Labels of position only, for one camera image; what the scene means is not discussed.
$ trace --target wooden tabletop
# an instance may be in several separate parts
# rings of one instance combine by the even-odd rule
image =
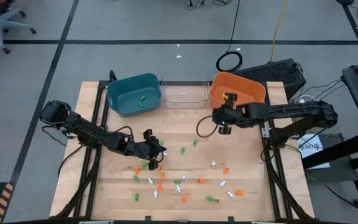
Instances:
[[[76,105],[76,112],[84,119],[91,120],[96,98],[98,82],[83,82]],[[272,105],[285,104],[282,83],[267,83]],[[173,86],[170,93],[186,91],[188,94],[198,93],[188,86]],[[103,103],[99,112],[101,120]],[[262,141],[258,126],[240,129],[232,127],[231,135],[213,134],[210,138],[198,138],[195,128],[197,122],[211,114],[211,107],[206,103],[202,108],[167,108],[161,107],[153,112],[140,114],[130,118],[122,118],[114,111],[108,114],[107,126],[110,131],[122,126],[130,126],[134,131],[135,141],[143,141],[142,133],[151,128],[153,134],[164,141],[168,156],[161,162],[162,171],[141,169],[140,182],[134,182],[134,170],[146,161],[136,157],[124,157],[102,149],[98,181],[91,218],[93,220],[144,220],[150,215],[152,220],[193,220],[193,221],[227,221],[233,216],[236,221],[274,221],[272,200],[264,162],[260,159]],[[291,123],[291,119],[276,119],[275,125],[283,127]],[[200,133],[207,134],[214,128],[214,123],[207,119],[200,125]],[[295,140],[287,144],[297,147]],[[68,140],[65,156],[78,147],[76,139]],[[50,215],[56,215],[71,199],[78,188],[85,150],[70,158],[60,173]],[[298,152],[293,149],[281,150],[283,168],[287,186],[296,201],[311,216],[313,208],[306,184],[305,174]],[[217,166],[211,167],[215,160]],[[166,179],[161,179],[164,172]],[[186,175],[181,193],[176,190],[174,180]],[[148,178],[154,180],[150,185]],[[200,184],[198,179],[206,179]],[[224,187],[219,183],[226,181]],[[157,184],[162,184],[163,191],[158,198],[153,192]],[[227,192],[242,190],[244,195],[230,198]],[[285,217],[282,195],[277,189],[281,216]],[[134,195],[139,194],[139,201]],[[186,203],[182,195],[187,195]],[[215,200],[210,202],[206,196]],[[83,205],[88,193],[84,194]]]

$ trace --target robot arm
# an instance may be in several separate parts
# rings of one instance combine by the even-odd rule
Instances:
[[[132,129],[128,126],[121,129],[128,128],[131,134],[119,132],[118,129],[114,132],[108,132],[105,127],[97,126],[81,117],[81,115],[73,112],[71,107],[64,102],[53,100],[49,101],[40,114],[40,120],[43,123],[51,125],[51,127],[60,129],[64,128],[62,132],[71,132],[78,136],[80,145],[86,147],[106,146],[110,151],[116,152],[123,156],[136,156],[141,159],[150,161],[149,170],[154,170],[158,167],[156,158],[158,154],[166,149],[159,146],[159,141],[155,136],[152,136],[152,130],[148,129],[143,133],[145,141],[135,142]]]

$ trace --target transparent container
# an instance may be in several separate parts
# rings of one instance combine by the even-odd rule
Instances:
[[[162,100],[167,108],[202,108],[209,101],[209,80],[205,76],[202,81],[171,81],[170,77],[162,77]]]

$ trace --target teal bin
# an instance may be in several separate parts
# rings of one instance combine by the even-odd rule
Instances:
[[[156,110],[161,103],[158,78],[152,73],[113,81],[107,88],[111,109],[123,117]],[[140,98],[145,96],[140,106]]]

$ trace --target orange bin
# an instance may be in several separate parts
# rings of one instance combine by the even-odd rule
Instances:
[[[237,101],[234,103],[234,106],[237,106],[251,102],[263,103],[266,89],[252,80],[228,72],[219,72],[215,75],[209,93],[212,107],[218,108],[225,102],[224,93],[237,93]]]

